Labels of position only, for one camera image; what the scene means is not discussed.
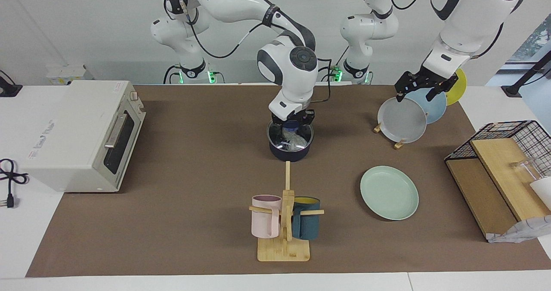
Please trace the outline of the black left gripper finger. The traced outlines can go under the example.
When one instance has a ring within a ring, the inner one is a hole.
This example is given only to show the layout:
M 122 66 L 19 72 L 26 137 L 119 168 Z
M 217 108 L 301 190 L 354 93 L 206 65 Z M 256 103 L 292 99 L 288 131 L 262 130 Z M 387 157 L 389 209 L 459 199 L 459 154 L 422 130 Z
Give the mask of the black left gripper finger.
M 444 81 L 442 83 L 434 85 L 427 93 L 426 100 L 431 102 L 436 95 L 439 95 L 439 93 L 449 92 L 452 89 L 453 85 L 455 85 L 455 83 L 456 81 Z
M 394 89 L 396 90 L 396 93 L 397 93 L 396 95 L 397 102 L 402 102 L 408 93 L 416 91 L 420 88 L 419 83 L 417 83 L 418 78 L 419 78 L 418 74 L 412 73 L 409 71 L 405 71 L 402 74 L 402 76 L 398 79 L 398 81 L 394 85 Z

